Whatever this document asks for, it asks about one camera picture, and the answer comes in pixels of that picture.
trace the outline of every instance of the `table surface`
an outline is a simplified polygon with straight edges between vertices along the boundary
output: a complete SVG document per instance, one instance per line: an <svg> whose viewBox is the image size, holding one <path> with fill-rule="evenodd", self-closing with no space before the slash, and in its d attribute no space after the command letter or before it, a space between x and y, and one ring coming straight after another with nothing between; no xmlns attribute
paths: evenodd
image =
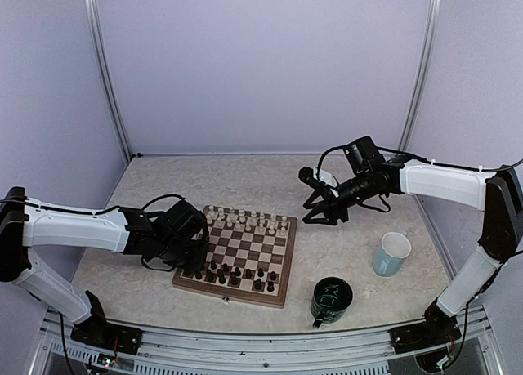
<svg viewBox="0 0 523 375"><path fill-rule="evenodd" d="M178 193L197 208L233 205L300 219L285 307L274 309L185 292L172 286L172 273L147 270L137 256L88 249L74 283L95 293L108 318L166 328L225 333L310 333L315 284L327 276L345 279L354 300L335 324L320 330L349 330L421 318L449 282L438 253L410 196L392 195L388 214L353 207L338 226L305 225L303 202L312 189L297 179L318 156L245 155L135 158L110 204L142 207L165 193ZM339 181L352 176L343 156L324 169ZM165 210L166 199L151 210ZM379 201L369 204L378 206ZM397 275L374 274L372 257L388 231L406 231L413 250Z"/></svg>

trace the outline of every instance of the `chess piece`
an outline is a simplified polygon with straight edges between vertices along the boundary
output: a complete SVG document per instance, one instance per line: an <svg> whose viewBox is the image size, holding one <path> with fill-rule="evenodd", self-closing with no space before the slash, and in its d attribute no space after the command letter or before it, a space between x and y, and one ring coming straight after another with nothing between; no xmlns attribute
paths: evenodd
<svg viewBox="0 0 523 375"><path fill-rule="evenodd" d="M221 283L221 284L224 284L226 283L226 278L225 276L223 275L223 270L222 269L218 269L218 271L216 272L217 276L218 276L218 283Z"/></svg>
<svg viewBox="0 0 523 375"><path fill-rule="evenodd" d="M260 279L254 281L254 289L256 289L257 291L262 289L262 281Z"/></svg>
<svg viewBox="0 0 523 375"><path fill-rule="evenodd" d="M239 281L238 281L238 278L236 277L236 275L232 274L230 276L230 284L233 285L233 286L236 286L236 285L238 285L238 282Z"/></svg>
<svg viewBox="0 0 523 375"><path fill-rule="evenodd" d="M211 272L210 269L207 269L207 271L205 272L205 281L207 281L208 283L214 282L214 273Z"/></svg>

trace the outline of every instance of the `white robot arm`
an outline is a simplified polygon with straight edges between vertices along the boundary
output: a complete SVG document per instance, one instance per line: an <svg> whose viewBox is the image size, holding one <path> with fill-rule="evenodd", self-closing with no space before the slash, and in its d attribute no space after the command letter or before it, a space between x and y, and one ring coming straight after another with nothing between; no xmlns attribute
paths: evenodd
<svg viewBox="0 0 523 375"><path fill-rule="evenodd" d="M25 189L13 187L0 206L0 281L12 282L58 310L74 324L74 340L105 349L113 350L118 341L120 351L136 354L141 331L109 324L96 296L56 273L35 247L99 248L195 270L202 268L207 253L203 213L182 198L166 212L122 207L97 211L28 199ZM202 238L192 239L200 231Z"/></svg>
<svg viewBox="0 0 523 375"><path fill-rule="evenodd" d="M390 206L383 197L390 193L448 199L485 213L480 246L427 308L425 321L391 330L392 345L398 353L460 338L455 315L494 282L523 236L523 194L514 169L502 167L487 172L481 167L476 171L442 167L435 162L419 162L414 158L417 156L408 153L386 161L369 136L329 151L336 149L344 151L355 177L338 184L331 174L320 169L326 154L317 168L302 168L300 180L315 190L303 205L310 209L303 218L306 224L347 222L347 209L354 205L387 212ZM388 210L364 204L376 195Z"/></svg>

